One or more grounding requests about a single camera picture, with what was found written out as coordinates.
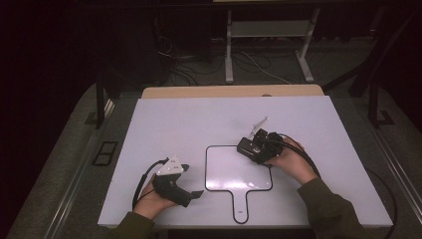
person's left hand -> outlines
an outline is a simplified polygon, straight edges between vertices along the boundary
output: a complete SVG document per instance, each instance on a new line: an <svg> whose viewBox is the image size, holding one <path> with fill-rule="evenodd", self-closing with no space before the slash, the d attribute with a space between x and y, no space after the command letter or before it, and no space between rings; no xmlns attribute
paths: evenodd
<svg viewBox="0 0 422 239"><path fill-rule="evenodd" d="M177 204L166 198L161 197L155 192L152 180L155 174L149 179L148 184L143 188L140 194L140 200L133 208L133 212L142 215L150 220L153 220L159 213L168 207L176 206Z"/></svg>

person's right hand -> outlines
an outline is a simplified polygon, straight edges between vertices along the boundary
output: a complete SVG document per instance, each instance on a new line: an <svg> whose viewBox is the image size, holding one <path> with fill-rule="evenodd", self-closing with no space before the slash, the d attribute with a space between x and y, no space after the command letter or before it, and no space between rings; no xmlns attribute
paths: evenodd
<svg viewBox="0 0 422 239"><path fill-rule="evenodd" d="M284 142L303 150L302 145L297 145L290 138L285 137ZM301 185L317 178L311 166L296 152L285 147L282 153L276 157L271 158L266 163L279 167L287 175L297 180Z"/></svg>

floor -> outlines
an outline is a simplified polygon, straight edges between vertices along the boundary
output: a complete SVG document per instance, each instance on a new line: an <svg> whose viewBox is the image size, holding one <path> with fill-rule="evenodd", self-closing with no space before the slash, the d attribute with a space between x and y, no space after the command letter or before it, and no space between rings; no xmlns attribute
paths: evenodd
<svg viewBox="0 0 422 239"><path fill-rule="evenodd" d="M320 86L358 66L374 45L370 38L343 42L323 39L312 42L307 60ZM233 43L233 85L306 84L296 61L300 39L245 39ZM171 51L162 52L172 55ZM215 39L211 55L198 58L179 51L167 61L172 68L163 87L225 85L224 43ZM418 238L422 235L418 209L409 203L406 183L392 173L387 161L397 158L416 192L422 191L422 135L381 90L379 110L386 111L394 124L374 129L367 119L368 95L352 98L347 90L353 79L325 92L330 96L363 165L384 205L395 221L389 238ZM112 101L102 128L90 124L96 110L95 86L87 89L54 148L30 197L8 238L102 238L108 229L97 225L102 203L124 140L138 92L122 93ZM117 141L111 164L92 166L103 141ZM388 228L370 229L376 238ZM310 230L168 231L168 238L314 238Z"/></svg>

whiteboard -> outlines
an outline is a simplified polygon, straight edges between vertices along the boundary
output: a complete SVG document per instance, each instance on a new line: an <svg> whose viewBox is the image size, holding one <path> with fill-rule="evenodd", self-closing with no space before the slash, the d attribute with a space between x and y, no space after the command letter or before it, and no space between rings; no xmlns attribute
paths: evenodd
<svg viewBox="0 0 422 239"><path fill-rule="evenodd" d="M118 225L131 210L141 176L166 157L177 155L181 163L190 165L177 180L181 188L205 190L207 147L236 145L264 117L270 119L263 129L287 134L305 147L328 187L353 203L362 225L392 224L330 98L322 96L138 100L99 225ZM165 210L155 219L155 227L309 227L306 207L297 193L300 185L277 168L271 174L270 190L247 194L249 217L244 224L233 218L230 192L205 190L187 208Z"/></svg>
<svg viewBox="0 0 422 239"><path fill-rule="evenodd" d="M258 165L237 151L233 145L213 145L207 148L205 188L232 194L233 219L244 224L249 219L248 193L268 191L273 187L271 170Z"/></svg>

table leg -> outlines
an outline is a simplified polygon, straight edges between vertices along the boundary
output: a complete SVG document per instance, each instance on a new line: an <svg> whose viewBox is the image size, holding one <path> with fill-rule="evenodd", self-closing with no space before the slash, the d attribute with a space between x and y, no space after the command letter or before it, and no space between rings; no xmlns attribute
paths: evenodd
<svg viewBox="0 0 422 239"><path fill-rule="evenodd" d="M96 90L97 90L97 127L102 126L103 121L105 120L105 94L103 88L102 75L97 76L96 81Z"/></svg>
<svg viewBox="0 0 422 239"><path fill-rule="evenodd" d="M305 60L305 55L307 54L308 47L313 37L314 28L316 27L316 24L317 24L318 14L319 14L319 8L315 8L310 24L308 25L307 33L305 35L304 46L302 47L300 51L296 52L296 56L298 58L299 65L301 66L302 73L304 74L305 80L308 83L313 83L315 80L314 80L313 75L311 74L311 69L308 66L307 60Z"/></svg>
<svg viewBox="0 0 422 239"><path fill-rule="evenodd" d="M226 38L226 84L233 84L233 66L232 66L232 11L227 13L227 38Z"/></svg>

